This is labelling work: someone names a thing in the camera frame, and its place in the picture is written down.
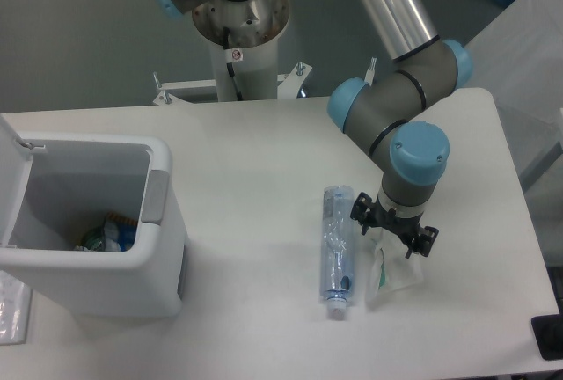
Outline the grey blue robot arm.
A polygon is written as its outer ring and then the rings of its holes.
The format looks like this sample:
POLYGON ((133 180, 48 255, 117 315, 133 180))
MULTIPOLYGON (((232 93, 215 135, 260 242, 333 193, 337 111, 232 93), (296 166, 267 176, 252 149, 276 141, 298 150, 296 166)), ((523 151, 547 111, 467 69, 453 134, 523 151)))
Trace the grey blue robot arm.
MULTIPOLYGON (((289 22, 288 0, 156 0, 170 18, 190 15, 216 52, 221 101, 276 99, 278 39, 289 22)), ((382 171, 376 198, 360 194, 351 216, 364 230, 396 235, 411 254, 428 256, 438 231, 420 219, 443 175, 447 136, 419 115, 463 86, 472 59, 442 40, 420 0, 362 0, 395 71, 381 81, 355 77, 332 93, 327 112, 382 171)))

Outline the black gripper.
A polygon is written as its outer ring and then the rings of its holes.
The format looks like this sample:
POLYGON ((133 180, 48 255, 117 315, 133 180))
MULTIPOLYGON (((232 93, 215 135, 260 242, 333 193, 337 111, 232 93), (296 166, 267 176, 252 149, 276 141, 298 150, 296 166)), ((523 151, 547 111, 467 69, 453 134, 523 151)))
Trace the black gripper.
POLYGON ((381 228, 396 235, 407 247, 406 259, 413 254, 428 257, 439 230, 420 226, 424 210, 424 204, 402 206, 380 197, 373 202, 370 196, 361 192, 352 206, 350 218, 360 224, 362 235, 371 228, 381 228))

